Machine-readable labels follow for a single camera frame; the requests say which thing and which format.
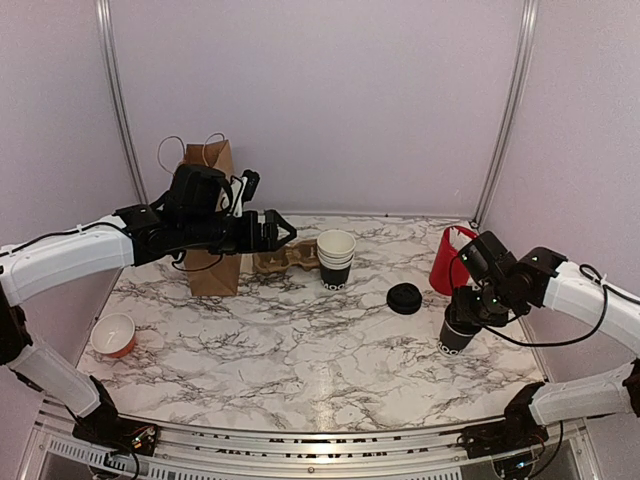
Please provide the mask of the single black paper cup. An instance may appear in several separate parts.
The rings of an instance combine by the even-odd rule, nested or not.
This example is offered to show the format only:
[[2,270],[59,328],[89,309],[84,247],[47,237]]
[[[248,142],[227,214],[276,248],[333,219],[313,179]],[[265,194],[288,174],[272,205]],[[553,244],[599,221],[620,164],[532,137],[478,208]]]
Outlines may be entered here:
[[474,336],[474,332],[460,332],[451,326],[448,321],[444,321],[440,330],[437,348],[443,355],[457,356],[469,345]]

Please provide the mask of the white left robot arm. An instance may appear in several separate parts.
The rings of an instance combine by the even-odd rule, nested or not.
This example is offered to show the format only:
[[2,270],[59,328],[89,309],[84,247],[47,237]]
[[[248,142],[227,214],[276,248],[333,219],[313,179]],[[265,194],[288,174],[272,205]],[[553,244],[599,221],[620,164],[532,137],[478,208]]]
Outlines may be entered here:
[[277,211],[245,209],[260,176],[227,178],[215,168],[181,165],[169,189],[150,204],[116,210],[94,223],[51,232],[1,249],[1,363],[28,387],[57,398],[90,441],[130,441],[137,425],[122,418],[106,388],[30,334],[21,305],[95,273],[138,267],[190,250],[219,258],[275,252],[297,236]]

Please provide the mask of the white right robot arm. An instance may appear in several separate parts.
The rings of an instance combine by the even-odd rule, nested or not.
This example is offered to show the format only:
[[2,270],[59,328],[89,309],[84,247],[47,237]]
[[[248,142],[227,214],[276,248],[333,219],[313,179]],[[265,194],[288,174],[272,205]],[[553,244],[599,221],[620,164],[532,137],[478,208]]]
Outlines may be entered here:
[[[457,254],[473,280],[455,287],[445,310],[439,350],[454,356],[485,330],[498,334],[510,319],[532,308],[568,315],[602,332],[633,353],[639,351],[639,299],[619,290],[588,264],[578,265],[546,247],[516,258],[490,231]],[[639,362],[565,383],[537,382],[523,387],[488,431],[474,428],[463,438],[473,446],[515,448],[544,438],[546,426],[576,418],[639,412]]]

